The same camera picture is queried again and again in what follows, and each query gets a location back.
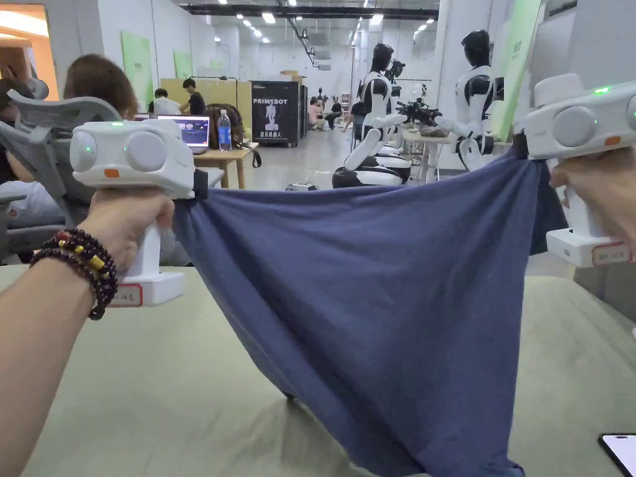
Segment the water bottle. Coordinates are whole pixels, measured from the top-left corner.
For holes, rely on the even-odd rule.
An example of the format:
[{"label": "water bottle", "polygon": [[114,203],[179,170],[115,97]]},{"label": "water bottle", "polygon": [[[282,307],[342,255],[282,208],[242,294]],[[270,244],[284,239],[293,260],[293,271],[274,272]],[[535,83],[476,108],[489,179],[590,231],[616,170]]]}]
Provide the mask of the water bottle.
[{"label": "water bottle", "polygon": [[232,125],[225,109],[221,110],[219,118],[219,149],[225,152],[232,150]]}]

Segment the humanoid robot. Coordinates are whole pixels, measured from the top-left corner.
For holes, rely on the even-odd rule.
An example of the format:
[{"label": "humanoid robot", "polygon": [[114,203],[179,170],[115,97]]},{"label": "humanoid robot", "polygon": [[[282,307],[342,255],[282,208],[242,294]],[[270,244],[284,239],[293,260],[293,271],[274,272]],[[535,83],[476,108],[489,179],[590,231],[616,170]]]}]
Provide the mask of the humanoid robot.
[{"label": "humanoid robot", "polygon": [[[455,152],[467,170],[475,170],[487,164],[484,156],[492,154],[494,148],[494,139],[486,134],[484,121],[492,102],[504,98],[504,78],[492,77],[487,31],[475,30],[462,40],[462,45],[473,69],[455,86],[457,119],[445,118],[435,109],[430,111],[425,122],[457,134]],[[429,162],[429,167],[435,168],[437,164]]]},{"label": "humanoid robot", "polygon": [[363,123],[363,140],[351,152],[344,167],[336,170],[333,187],[363,185],[400,185],[411,174],[411,163],[380,150],[385,146],[387,134],[406,121],[403,114],[387,114],[391,111],[391,81],[382,74],[391,63],[393,48],[379,43],[373,49],[371,72],[364,79],[360,98],[367,110]]}]

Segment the hair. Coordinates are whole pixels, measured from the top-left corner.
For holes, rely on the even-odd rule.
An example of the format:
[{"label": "hair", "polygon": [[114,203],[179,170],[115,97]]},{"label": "hair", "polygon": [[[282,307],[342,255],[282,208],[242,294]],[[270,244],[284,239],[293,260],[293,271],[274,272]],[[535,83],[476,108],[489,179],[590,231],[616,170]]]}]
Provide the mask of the hair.
[{"label": "hair", "polygon": [[33,93],[17,79],[3,78],[0,79],[0,112],[4,111],[11,103],[11,98],[7,94],[11,90],[16,90],[20,95],[25,98],[33,99]]},{"label": "hair", "polygon": [[115,63],[100,55],[84,55],[69,67],[64,98],[90,96],[106,101],[121,117],[132,119],[139,103],[130,81]]},{"label": "hair", "polygon": [[188,78],[183,82],[183,89],[189,88],[190,86],[192,86],[193,88],[197,87],[197,82],[192,78]]}]

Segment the orange button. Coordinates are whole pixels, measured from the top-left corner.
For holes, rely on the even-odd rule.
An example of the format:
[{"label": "orange button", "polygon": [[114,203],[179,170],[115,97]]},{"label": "orange button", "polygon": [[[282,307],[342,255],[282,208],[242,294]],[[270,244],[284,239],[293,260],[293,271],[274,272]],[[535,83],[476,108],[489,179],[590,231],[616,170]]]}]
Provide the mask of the orange button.
[{"label": "orange button", "polygon": [[612,136],[612,137],[608,137],[605,140],[605,145],[606,146],[615,146],[617,144],[621,143],[621,137],[620,136]]}]

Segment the phone screen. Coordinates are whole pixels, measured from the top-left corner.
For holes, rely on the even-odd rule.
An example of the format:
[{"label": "phone screen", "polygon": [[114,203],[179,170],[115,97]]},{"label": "phone screen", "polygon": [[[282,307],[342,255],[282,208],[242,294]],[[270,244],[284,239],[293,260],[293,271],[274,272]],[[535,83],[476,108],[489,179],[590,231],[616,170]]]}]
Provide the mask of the phone screen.
[{"label": "phone screen", "polygon": [[636,434],[604,434],[599,442],[626,477],[636,477]]}]

